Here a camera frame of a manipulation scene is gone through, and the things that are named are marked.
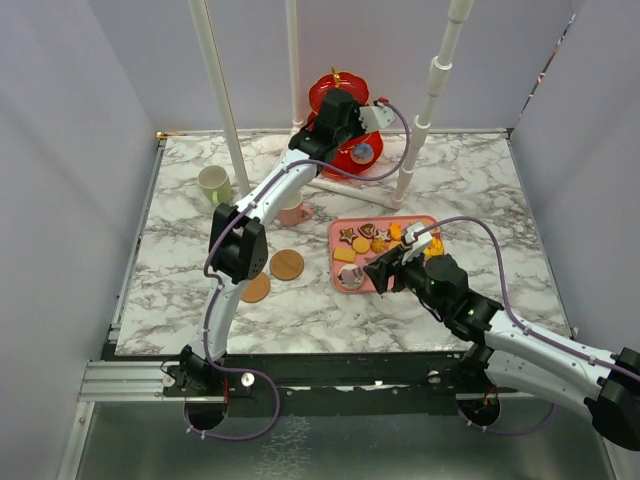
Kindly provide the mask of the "metal tongs pink tips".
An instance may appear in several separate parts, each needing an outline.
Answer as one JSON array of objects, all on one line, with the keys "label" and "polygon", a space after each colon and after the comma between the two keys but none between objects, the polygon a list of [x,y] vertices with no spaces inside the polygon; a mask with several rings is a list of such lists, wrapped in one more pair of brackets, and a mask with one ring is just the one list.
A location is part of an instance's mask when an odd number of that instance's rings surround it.
[{"label": "metal tongs pink tips", "polygon": [[387,254],[379,254],[368,257],[362,265],[355,265],[351,272],[353,279],[364,281],[366,278],[372,282],[378,281],[386,276],[390,257]]}]

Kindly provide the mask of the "white chocolate donut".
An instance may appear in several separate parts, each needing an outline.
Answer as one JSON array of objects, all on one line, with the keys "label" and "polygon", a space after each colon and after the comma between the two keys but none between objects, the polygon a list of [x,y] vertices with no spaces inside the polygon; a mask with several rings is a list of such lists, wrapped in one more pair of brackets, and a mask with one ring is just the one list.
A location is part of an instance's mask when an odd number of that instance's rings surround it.
[{"label": "white chocolate donut", "polygon": [[359,290],[365,281],[365,273],[361,266],[356,264],[345,264],[337,275],[337,280],[341,288],[345,290]]}]

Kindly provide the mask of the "blue frosted donut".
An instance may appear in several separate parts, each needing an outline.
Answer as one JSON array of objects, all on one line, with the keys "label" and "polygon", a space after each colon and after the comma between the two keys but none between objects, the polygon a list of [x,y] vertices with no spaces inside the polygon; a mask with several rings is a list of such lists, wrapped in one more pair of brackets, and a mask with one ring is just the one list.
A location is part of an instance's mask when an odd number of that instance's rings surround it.
[{"label": "blue frosted donut", "polygon": [[368,143],[361,143],[350,150],[350,158],[357,165],[371,163],[375,157],[374,148]]}]

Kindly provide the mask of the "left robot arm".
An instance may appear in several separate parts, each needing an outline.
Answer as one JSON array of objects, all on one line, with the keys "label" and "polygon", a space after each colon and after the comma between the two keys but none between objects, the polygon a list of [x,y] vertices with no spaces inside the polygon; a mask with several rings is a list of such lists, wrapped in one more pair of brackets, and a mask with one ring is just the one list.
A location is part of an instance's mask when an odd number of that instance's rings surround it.
[{"label": "left robot arm", "polygon": [[179,354],[179,371],[195,392],[214,392],[233,371],[216,361],[227,351],[240,297],[267,263],[267,227],[294,193],[322,170],[335,168],[344,144],[380,128],[374,113],[378,108],[385,106],[380,101],[362,104],[345,90],[329,91],[316,117],[291,137],[274,170],[236,204],[222,203],[214,210],[203,266],[211,280],[207,306],[196,339]]}]

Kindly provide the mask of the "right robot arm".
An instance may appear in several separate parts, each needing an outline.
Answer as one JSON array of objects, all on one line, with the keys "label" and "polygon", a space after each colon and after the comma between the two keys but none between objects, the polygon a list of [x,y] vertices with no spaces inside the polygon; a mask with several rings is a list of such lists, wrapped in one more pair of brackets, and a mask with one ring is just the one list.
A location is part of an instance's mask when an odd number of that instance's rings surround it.
[{"label": "right robot arm", "polygon": [[639,354],[581,344],[524,320],[468,284],[450,255],[404,262],[395,249],[364,268],[378,293],[409,290],[456,337],[473,343],[461,383],[518,390],[585,416],[604,438],[639,448]]}]

